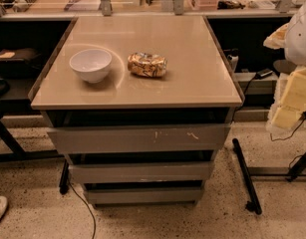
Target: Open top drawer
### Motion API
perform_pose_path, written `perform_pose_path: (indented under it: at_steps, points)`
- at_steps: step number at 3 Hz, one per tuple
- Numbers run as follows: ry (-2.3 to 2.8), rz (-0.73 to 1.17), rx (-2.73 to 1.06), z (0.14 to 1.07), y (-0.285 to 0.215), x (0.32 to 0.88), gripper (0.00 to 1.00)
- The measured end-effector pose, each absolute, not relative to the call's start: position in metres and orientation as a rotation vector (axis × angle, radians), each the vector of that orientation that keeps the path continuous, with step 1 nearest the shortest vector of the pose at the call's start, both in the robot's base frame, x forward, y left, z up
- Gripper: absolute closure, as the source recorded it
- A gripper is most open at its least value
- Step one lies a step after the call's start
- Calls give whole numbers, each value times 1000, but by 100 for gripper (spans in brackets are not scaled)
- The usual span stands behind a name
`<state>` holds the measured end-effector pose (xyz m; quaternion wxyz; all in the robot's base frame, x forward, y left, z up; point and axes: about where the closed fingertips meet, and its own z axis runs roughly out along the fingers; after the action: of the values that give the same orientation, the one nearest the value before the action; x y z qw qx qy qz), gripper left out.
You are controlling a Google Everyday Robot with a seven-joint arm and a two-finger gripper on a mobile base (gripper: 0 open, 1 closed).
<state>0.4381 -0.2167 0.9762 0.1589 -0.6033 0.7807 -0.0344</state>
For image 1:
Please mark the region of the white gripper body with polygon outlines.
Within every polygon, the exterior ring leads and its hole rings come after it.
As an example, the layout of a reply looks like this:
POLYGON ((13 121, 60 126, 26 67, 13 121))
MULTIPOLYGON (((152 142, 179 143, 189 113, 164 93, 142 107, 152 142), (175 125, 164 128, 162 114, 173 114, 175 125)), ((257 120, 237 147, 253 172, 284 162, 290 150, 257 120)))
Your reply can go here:
POLYGON ((268 113, 269 132, 292 130, 306 112, 306 67, 297 66, 286 75, 280 74, 274 93, 274 103, 268 113))

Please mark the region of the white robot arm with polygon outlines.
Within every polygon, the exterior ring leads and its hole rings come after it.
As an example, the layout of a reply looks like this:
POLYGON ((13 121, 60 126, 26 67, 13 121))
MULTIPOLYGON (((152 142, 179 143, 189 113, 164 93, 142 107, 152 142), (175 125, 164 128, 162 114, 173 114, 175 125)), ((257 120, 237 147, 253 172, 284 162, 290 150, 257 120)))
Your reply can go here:
POLYGON ((283 48, 285 59, 296 66, 269 115, 272 126, 290 129, 306 112, 306 1, 263 45, 274 50, 283 48))

